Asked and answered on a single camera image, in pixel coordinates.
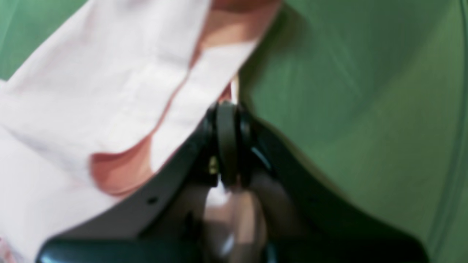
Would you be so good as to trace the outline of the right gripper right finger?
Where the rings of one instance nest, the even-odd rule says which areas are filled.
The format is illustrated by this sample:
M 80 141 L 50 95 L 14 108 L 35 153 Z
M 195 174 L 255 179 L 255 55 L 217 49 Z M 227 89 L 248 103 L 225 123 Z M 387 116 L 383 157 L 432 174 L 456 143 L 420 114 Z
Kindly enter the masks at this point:
M 428 263 L 416 238 L 361 211 L 307 170 L 284 141 L 237 107 L 241 182 L 267 223 L 265 263 Z

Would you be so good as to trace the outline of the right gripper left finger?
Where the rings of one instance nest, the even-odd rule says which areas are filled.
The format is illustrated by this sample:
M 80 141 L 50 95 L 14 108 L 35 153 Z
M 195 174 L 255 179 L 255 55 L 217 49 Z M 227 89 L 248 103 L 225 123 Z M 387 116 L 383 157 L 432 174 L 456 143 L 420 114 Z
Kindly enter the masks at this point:
M 221 180 L 236 183 L 237 107 L 211 106 L 157 175 L 124 201 L 50 238 L 37 263 L 204 263 L 205 200 Z

